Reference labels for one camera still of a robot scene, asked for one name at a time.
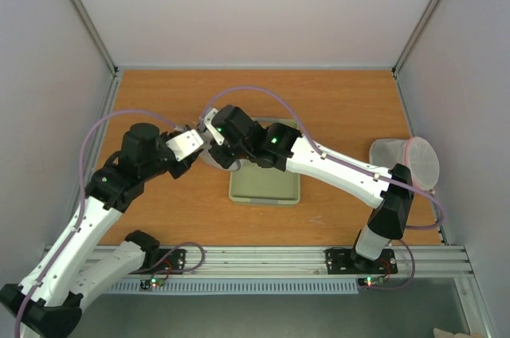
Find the white mesh laundry bag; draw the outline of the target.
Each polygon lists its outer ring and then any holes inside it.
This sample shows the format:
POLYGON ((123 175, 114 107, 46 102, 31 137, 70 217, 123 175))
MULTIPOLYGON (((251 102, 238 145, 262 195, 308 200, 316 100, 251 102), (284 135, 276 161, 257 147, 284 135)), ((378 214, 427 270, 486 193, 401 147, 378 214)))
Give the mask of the white mesh laundry bag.
POLYGON ((200 154, 200 158, 211 167, 217 168, 222 171, 238 171, 241 169, 241 161, 236 159, 228 168, 223 168, 220 164, 218 164, 210 154, 211 141, 213 140, 213 136, 209 131, 200 132, 200 136, 204 140, 203 152, 200 154))

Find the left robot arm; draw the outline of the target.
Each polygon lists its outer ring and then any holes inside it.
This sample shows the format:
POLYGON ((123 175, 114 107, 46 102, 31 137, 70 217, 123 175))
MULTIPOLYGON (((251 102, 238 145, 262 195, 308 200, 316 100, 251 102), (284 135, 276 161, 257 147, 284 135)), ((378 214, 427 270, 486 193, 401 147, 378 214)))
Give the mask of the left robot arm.
POLYGON ((159 267, 158 242, 140 231, 95 265, 83 265, 145 183, 165 173, 175 179, 186 173, 203 144, 191 128, 166 133, 153 124, 130 127, 120 150, 91 177, 50 251, 19 284, 2 287, 1 303, 16 316, 19 337, 67 337, 84 310, 118 280, 137 269, 150 273, 159 267))

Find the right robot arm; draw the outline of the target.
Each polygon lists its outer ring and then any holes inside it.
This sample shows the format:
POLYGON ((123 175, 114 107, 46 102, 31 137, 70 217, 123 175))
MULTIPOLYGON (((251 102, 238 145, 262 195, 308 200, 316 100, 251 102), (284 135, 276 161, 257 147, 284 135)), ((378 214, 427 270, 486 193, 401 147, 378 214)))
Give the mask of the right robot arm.
POLYGON ((402 238, 414 201, 407 167, 377 167, 322 149, 299 129, 282 123, 264 126, 232 105, 210 109, 201 126, 212 138, 212 159, 223 168, 243 159, 260 168, 306 175, 371 207, 347 260, 359 273, 374 273, 387 244, 402 238))

